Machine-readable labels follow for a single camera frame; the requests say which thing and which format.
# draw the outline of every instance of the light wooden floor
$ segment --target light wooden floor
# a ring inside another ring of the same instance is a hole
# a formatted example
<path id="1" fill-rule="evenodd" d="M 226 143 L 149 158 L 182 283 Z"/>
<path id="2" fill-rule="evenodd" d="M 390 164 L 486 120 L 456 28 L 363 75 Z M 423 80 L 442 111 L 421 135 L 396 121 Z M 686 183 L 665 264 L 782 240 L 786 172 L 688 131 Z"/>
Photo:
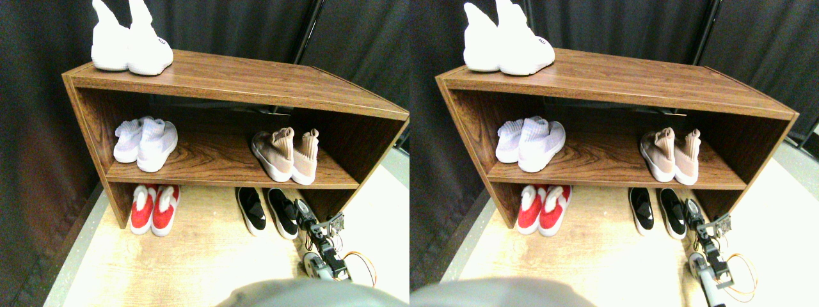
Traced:
<path id="1" fill-rule="evenodd" d="M 626 188 L 577 187 L 563 227 L 552 238 L 522 236 L 507 229 L 495 212 L 460 279 L 551 279 L 600 306 L 705 306 L 687 268 L 690 239 L 668 236 L 652 197 L 657 220 L 647 237 L 635 229 Z M 811 284 L 819 276 L 819 264 L 811 257 L 817 248 L 812 238 L 817 216 L 819 202 L 772 160 L 731 215 L 733 230 L 722 249 L 748 256 L 757 267 L 757 295 L 746 305 L 813 301 Z M 730 267 L 737 287 L 749 290 L 744 263 L 734 259 Z M 728 296 L 725 302 L 739 305 Z"/>
<path id="2" fill-rule="evenodd" d="M 66 297 L 69 306 L 215 305 L 234 289 L 304 277 L 294 242 L 273 221 L 262 237 L 244 224 L 231 187 L 182 187 L 168 237 L 119 229 L 111 208 Z M 344 251 L 367 255 L 377 288 L 409 299 L 409 190 L 379 166 L 345 210 Z M 273 216 L 265 207 L 267 217 Z"/>

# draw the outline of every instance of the red shoe with white lining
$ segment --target red shoe with white lining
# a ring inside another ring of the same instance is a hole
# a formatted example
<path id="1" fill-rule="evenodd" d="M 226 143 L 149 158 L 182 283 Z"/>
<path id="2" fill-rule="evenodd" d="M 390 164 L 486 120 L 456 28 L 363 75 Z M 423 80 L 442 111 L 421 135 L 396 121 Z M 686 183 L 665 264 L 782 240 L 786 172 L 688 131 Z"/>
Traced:
<path id="1" fill-rule="evenodd" d="M 515 222 L 515 228 L 522 234 L 532 234 L 537 229 L 537 220 L 543 210 L 546 190 L 543 187 L 528 185 L 523 188 L 520 197 L 520 212 L 518 213 L 518 220 Z"/>
<path id="2" fill-rule="evenodd" d="M 153 208 L 156 204 L 156 185 L 140 184 L 133 190 L 133 204 L 128 225 L 133 234 L 144 234 L 151 227 Z"/>
<path id="3" fill-rule="evenodd" d="M 160 186 L 156 198 L 153 211 L 153 224 L 151 231 L 158 237 L 167 236 L 170 233 L 170 228 L 174 226 L 174 217 L 176 217 L 176 208 L 179 207 L 179 198 L 182 192 L 179 190 L 179 185 Z"/>
<path id="4" fill-rule="evenodd" d="M 537 231 L 544 237 L 552 237 L 560 230 L 568 203 L 572 200 L 572 186 L 551 186 L 543 202 Z"/>

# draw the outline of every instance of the black slip-on shoe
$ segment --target black slip-on shoe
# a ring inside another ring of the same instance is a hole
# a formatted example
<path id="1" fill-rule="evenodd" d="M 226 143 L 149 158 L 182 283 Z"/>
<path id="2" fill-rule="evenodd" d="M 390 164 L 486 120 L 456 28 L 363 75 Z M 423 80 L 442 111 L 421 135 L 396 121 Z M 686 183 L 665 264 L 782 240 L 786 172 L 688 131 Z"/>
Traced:
<path id="1" fill-rule="evenodd" d="M 296 207 L 293 201 L 289 200 L 278 188 L 265 191 L 265 200 L 270 206 L 270 212 L 276 218 L 278 233 L 285 239 L 295 239 L 299 234 L 299 226 L 296 224 Z"/>
<path id="2" fill-rule="evenodd" d="M 634 214 L 634 224 L 637 226 L 637 232 L 645 236 L 651 228 L 654 228 L 654 212 L 651 210 L 649 189 L 645 187 L 629 188 L 628 202 L 631 204 L 631 212 Z"/>
<path id="3" fill-rule="evenodd" d="M 236 201 L 239 203 L 239 208 L 242 209 L 247 230 L 254 236 L 260 235 L 261 232 L 265 230 L 267 221 L 265 218 L 265 210 L 261 207 L 261 200 L 255 188 L 237 187 Z"/>
<path id="4" fill-rule="evenodd" d="M 686 208 L 674 190 L 664 188 L 659 193 L 660 208 L 663 208 L 663 219 L 671 237 L 682 240 L 686 237 Z"/>

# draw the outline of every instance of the shoe rack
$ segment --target shoe rack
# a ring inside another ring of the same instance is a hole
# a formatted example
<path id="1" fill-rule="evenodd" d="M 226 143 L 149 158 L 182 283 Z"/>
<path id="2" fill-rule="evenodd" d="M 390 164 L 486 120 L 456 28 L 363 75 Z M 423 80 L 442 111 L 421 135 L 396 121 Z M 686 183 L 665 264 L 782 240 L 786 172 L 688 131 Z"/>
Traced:
<path id="1" fill-rule="evenodd" d="M 436 77 L 469 155 L 510 228 L 520 192 L 529 183 L 689 188 L 709 217 L 729 213 L 799 116 L 708 67 L 557 48 L 555 53 L 553 65 L 531 76 L 477 73 L 463 66 Z M 661 114 L 653 111 L 657 107 L 678 111 Z M 500 163 L 497 129 L 507 120 L 534 115 L 563 124 L 563 150 L 538 173 Z M 666 127 L 678 137 L 694 128 L 702 133 L 699 180 L 693 186 L 656 181 L 640 155 L 640 136 Z"/>
<path id="2" fill-rule="evenodd" d="M 62 78 L 121 228 L 137 183 L 297 189 L 326 219 L 358 192 L 410 117 L 386 99 L 315 67 L 181 50 L 174 50 L 174 64 L 157 76 L 108 72 L 88 63 Z M 290 106 L 293 111 L 271 115 L 151 103 L 167 96 Z M 116 127 L 145 115 L 169 120 L 179 131 L 176 149 L 155 173 L 119 163 L 112 154 Z M 293 127 L 297 138 L 318 129 L 313 184 L 277 183 L 251 153 L 254 133 L 282 127 Z"/>

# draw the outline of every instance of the shelf board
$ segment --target shelf board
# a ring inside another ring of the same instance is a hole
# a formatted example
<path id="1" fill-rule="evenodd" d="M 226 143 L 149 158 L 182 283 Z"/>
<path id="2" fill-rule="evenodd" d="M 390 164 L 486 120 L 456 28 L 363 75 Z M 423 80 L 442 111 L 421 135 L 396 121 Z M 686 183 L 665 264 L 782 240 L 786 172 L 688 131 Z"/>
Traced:
<path id="1" fill-rule="evenodd" d="M 114 162 L 106 179 L 115 183 L 192 184 L 227 187 L 280 187 L 300 189 L 356 189 L 359 184 L 319 149 L 319 165 L 311 185 L 271 179 L 240 135 L 179 132 L 179 142 L 158 172 L 141 171 L 136 162 Z"/>
<path id="2" fill-rule="evenodd" d="M 466 66 L 439 75 L 448 89 L 522 93 L 791 120 L 777 100 L 708 67 L 555 48 L 555 62 L 520 77 Z"/>
<path id="3" fill-rule="evenodd" d="M 174 64 L 157 76 L 94 68 L 68 73 L 77 88 L 99 88 L 308 109 L 406 120 L 410 114 L 320 69 L 174 50 Z"/>
<path id="4" fill-rule="evenodd" d="M 609 187 L 674 187 L 744 190 L 745 182 L 706 143 L 699 150 L 699 179 L 693 186 L 654 179 L 640 154 L 639 136 L 568 132 L 563 150 L 538 173 L 517 163 L 495 163 L 486 177 L 495 183 L 576 184 Z"/>

